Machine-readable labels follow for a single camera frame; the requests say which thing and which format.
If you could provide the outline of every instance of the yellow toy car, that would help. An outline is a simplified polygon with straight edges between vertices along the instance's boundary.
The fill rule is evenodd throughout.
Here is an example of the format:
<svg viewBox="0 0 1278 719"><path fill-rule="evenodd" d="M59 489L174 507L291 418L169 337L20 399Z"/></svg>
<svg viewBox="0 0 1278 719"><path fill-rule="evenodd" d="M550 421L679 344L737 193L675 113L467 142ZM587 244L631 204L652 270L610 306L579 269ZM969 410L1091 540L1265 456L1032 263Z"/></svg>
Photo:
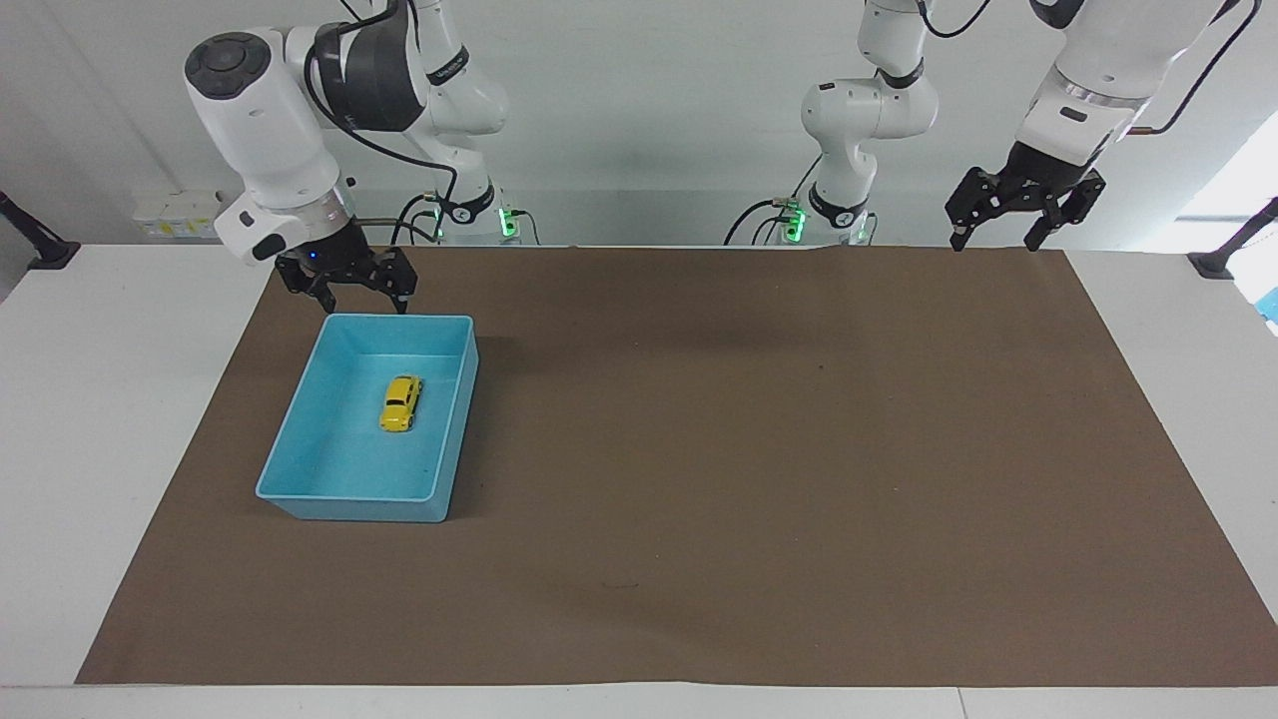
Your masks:
<svg viewBox="0 0 1278 719"><path fill-rule="evenodd" d="M422 378L400 375L386 388L386 406L382 407L381 428L389 433L406 433L413 429L417 402L422 398Z"/></svg>

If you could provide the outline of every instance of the white robotic arm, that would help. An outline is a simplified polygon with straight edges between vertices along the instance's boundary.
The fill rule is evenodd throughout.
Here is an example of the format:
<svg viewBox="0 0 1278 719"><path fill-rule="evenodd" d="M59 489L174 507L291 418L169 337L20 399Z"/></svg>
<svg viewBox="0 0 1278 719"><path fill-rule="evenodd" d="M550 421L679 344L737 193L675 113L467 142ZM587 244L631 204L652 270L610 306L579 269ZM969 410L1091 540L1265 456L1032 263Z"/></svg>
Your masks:
<svg viewBox="0 0 1278 719"><path fill-rule="evenodd" d="M509 106L456 40L441 0L389 0L354 24L219 34L190 52L184 70L201 121L244 179L244 194L215 221L219 236L248 263L273 261L290 290L328 310L327 284L354 282L389 294L403 312L417 275L396 248L368 248L316 110L364 144L432 169L423 195L442 208L450 238L491 243L514 231L483 156L440 138L497 132ZM359 129L404 133L424 160Z"/></svg>
<svg viewBox="0 0 1278 719"><path fill-rule="evenodd" d="M1042 216L1025 236L1031 250L1066 223L1081 222L1105 183L1097 158L1122 139L1203 31L1238 0L1030 0L1063 29L1066 46L1039 87L998 172L967 171L946 211L951 244L1006 212Z"/></svg>
<svg viewBox="0 0 1278 719"><path fill-rule="evenodd" d="M939 101L923 74L925 37L915 0L865 3L858 46L878 72L873 78L818 84L804 98L804 129L820 144L822 157L815 181L800 195L804 230L787 232L789 241L852 241L878 171L878 160L861 143L932 128Z"/></svg>

